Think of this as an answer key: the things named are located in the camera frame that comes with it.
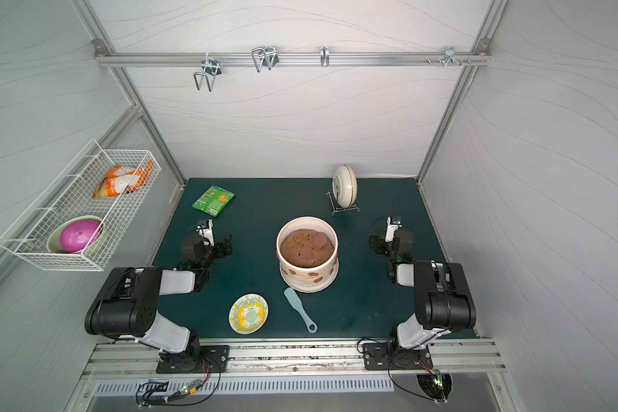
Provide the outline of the white ceramic pot with mud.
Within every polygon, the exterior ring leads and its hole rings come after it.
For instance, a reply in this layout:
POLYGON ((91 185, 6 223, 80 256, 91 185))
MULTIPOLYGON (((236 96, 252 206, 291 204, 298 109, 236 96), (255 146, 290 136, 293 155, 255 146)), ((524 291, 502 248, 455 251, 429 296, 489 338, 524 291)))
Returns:
POLYGON ((313 216, 295 218, 276 238, 280 274, 298 292, 322 291, 338 274, 338 249, 336 231, 326 221, 313 216))

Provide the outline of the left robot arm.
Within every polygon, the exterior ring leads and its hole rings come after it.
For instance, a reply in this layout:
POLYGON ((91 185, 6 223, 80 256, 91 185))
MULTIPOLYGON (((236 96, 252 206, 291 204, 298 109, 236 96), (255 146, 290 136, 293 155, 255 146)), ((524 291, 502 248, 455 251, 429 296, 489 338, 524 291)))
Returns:
POLYGON ((85 316, 85 331, 154 348, 164 362, 201 362, 204 355, 197 333, 161 315, 159 299, 200 292, 210 280, 211 264, 233 254, 232 239, 216 242, 192 235, 184 240, 181 254, 184 260, 172 270, 157 266, 111 270, 85 316))

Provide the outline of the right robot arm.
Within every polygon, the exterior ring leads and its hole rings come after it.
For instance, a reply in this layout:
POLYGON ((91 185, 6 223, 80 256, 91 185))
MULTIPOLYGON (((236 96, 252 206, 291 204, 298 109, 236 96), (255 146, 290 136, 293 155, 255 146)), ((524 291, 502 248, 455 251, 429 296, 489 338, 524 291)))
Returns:
POLYGON ((393 284, 413 289, 414 312, 395 326, 387 341, 390 360, 410 352, 424 365, 432 341, 475 326, 477 311, 462 264, 415 259, 413 234, 402 229, 391 240, 370 235, 369 247, 386 258, 387 277, 393 284))

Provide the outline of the teal scrub brush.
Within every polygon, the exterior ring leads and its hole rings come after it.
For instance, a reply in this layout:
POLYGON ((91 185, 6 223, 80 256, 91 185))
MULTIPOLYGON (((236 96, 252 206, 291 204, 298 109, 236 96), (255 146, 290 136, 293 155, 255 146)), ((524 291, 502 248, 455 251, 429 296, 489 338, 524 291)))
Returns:
POLYGON ((297 295, 296 291, 293 288, 286 288, 283 292, 284 296, 286 297, 289 305, 296 311, 298 312, 298 314, 300 315, 300 317, 302 318, 303 322, 305 323, 305 326, 307 328, 307 330, 311 333, 311 334, 315 334, 318 331, 318 326, 317 324, 309 317, 309 315, 307 314, 303 303, 299 297, 299 295, 297 295))

